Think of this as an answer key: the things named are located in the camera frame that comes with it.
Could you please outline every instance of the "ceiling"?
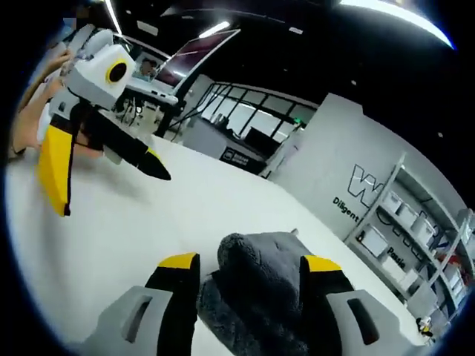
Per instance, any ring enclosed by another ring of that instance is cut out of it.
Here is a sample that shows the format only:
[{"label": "ceiling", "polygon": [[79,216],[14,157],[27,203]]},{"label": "ceiling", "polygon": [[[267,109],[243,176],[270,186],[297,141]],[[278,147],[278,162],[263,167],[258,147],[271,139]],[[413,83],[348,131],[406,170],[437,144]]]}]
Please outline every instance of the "ceiling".
[{"label": "ceiling", "polygon": [[[206,75],[315,103],[328,92],[359,102],[367,116],[418,148],[475,207],[473,177],[462,168],[464,161],[473,162],[473,134],[467,129],[473,117],[468,114],[471,48],[460,21],[463,8],[453,1],[412,0],[405,6],[423,12],[456,50],[407,22],[339,0],[113,3],[125,35],[168,54],[229,21],[241,33],[208,60]],[[137,20],[157,27],[158,35],[139,30]]]}]

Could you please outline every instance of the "fuzzy cloth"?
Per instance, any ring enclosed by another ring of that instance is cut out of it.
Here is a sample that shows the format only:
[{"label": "fuzzy cloth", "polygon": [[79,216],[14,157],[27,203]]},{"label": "fuzzy cloth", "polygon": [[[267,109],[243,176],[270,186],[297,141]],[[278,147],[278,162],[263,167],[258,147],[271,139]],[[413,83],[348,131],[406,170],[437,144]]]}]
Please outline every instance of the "fuzzy cloth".
[{"label": "fuzzy cloth", "polygon": [[201,320],[236,356],[306,356],[298,294],[300,257],[308,254],[288,232],[225,237],[220,269],[201,285]]}]

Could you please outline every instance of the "shelving unit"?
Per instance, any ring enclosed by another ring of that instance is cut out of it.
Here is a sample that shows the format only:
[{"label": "shelving unit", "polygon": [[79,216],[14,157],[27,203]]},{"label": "shelving unit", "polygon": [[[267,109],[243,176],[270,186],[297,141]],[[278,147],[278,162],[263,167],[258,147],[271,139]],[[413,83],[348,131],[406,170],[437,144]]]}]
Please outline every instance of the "shelving unit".
[{"label": "shelving unit", "polygon": [[[413,246],[417,248],[425,257],[425,264],[430,268],[430,279],[427,282],[429,286],[432,286],[437,280],[441,282],[445,289],[445,303],[448,304],[448,310],[453,314],[458,305],[456,296],[454,295],[447,277],[444,273],[444,268],[447,266],[449,259],[455,253],[461,260],[463,268],[468,271],[471,278],[474,278],[475,267],[474,262],[468,255],[467,244],[462,240],[462,236],[467,233],[469,229],[469,222],[474,218],[474,213],[469,211],[463,218],[460,225],[448,212],[446,207],[439,201],[436,195],[434,195],[430,189],[428,189],[424,183],[413,173],[404,167],[405,154],[394,166],[390,177],[384,184],[380,194],[376,197],[373,204],[367,210],[367,213],[359,220],[359,223],[348,234],[344,242],[366,263],[371,269],[387,284],[392,290],[396,290],[404,299],[410,298],[409,293],[403,291],[399,284],[382,268],[381,263],[375,258],[361,243],[356,240],[356,237],[360,235],[364,227],[370,222],[371,218],[377,211],[381,211],[389,220],[402,230],[403,234],[407,236]],[[412,195],[426,210],[426,212],[441,226],[446,236],[451,242],[451,246],[442,262],[439,262],[430,252],[430,249],[422,243],[414,232],[405,226],[400,220],[399,216],[392,211],[387,210],[381,203],[386,195],[391,190],[394,182],[397,182],[404,190]]]}]

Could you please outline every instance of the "person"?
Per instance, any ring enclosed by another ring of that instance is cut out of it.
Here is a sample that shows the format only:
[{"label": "person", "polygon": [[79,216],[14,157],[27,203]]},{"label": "person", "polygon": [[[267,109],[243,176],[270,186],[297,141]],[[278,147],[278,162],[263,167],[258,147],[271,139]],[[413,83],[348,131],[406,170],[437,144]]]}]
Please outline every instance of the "person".
[{"label": "person", "polygon": [[[45,69],[24,92],[17,107],[17,114],[13,120],[12,130],[10,132],[9,161],[21,157],[28,147],[35,149],[41,148],[40,143],[36,139],[39,119],[49,98],[52,98],[58,90],[63,88],[63,78],[58,77],[51,80],[35,99],[31,100],[31,98],[40,84],[43,83],[52,72],[58,70],[70,59],[71,54],[69,50],[61,52],[56,58],[48,62]],[[79,132],[76,138],[76,143],[74,146],[75,154],[83,154],[92,158],[102,156],[101,151],[91,150],[86,147],[88,139],[81,132]]]},{"label": "person", "polygon": [[139,69],[135,71],[133,76],[135,78],[143,79],[146,81],[152,80],[152,76],[155,74],[155,67],[157,63],[153,59],[144,58]]}]

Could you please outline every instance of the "white table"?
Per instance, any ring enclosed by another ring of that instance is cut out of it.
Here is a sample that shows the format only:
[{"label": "white table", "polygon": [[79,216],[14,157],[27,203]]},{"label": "white table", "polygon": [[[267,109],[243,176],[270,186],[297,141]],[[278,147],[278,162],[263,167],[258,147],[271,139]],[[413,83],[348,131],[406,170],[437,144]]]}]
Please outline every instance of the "white table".
[{"label": "white table", "polygon": [[[7,169],[13,248],[28,288],[63,340],[84,340],[100,312],[131,286],[143,285],[173,254],[201,254],[202,274],[217,268],[217,247],[232,232],[291,231],[314,254],[341,265],[401,321],[415,344],[423,339],[408,310],[348,247],[272,182],[180,145],[154,139],[172,181],[147,177],[126,163],[75,157],[71,216],[58,217],[27,152]],[[229,355],[198,320],[193,355]]]}]

